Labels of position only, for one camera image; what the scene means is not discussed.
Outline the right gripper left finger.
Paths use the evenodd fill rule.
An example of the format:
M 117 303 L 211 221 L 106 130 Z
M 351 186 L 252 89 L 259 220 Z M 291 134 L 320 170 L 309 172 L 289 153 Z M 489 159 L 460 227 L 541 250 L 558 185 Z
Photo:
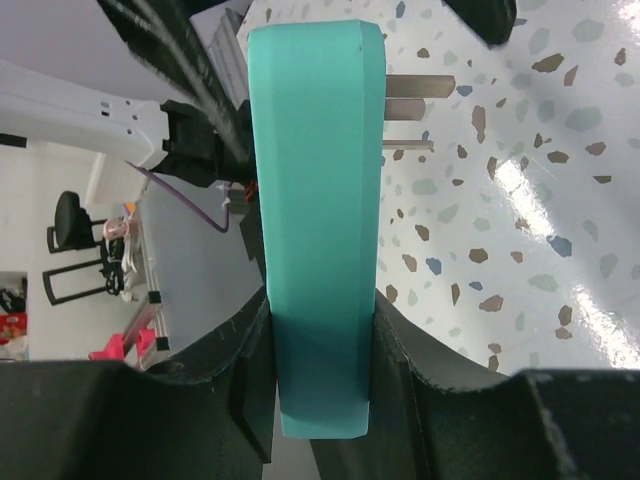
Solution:
M 269 303 L 145 371 L 121 361 L 1 366 L 5 479 L 258 479 L 271 459 Z

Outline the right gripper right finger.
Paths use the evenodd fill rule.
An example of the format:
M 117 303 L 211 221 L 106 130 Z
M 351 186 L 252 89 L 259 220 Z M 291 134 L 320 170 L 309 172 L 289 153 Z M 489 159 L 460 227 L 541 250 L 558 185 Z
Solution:
M 324 479 L 635 479 L 635 370 L 505 376 L 376 298 L 369 429 L 311 444 Z

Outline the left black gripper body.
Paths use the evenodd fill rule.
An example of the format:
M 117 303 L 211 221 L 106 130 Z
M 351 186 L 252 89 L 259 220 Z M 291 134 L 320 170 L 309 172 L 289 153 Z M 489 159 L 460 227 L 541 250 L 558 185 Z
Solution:
M 224 91 L 190 17 L 217 1 L 101 1 L 99 6 L 131 54 L 195 102 L 221 140 L 220 175 L 253 175 L 249 118 Z

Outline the teal triangular socket block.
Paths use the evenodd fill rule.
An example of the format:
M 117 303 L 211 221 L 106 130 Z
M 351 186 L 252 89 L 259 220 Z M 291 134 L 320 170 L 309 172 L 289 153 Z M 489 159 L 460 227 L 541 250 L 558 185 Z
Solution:
M 369 424 L 383 34 L 361 20 L 256 29 L 248 80 L 282 431 L 358 438 Z

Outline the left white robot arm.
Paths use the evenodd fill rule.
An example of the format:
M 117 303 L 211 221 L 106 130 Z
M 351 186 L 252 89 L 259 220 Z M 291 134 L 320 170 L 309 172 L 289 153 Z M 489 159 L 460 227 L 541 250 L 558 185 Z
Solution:
M 229 98 L 190 19 L 213 1 L 102 1 L 131 55 L 188 102 L 97 92 L 1 66 L 1 134 L 76 147 L 208 187 L 257 179 L 249 104 Z

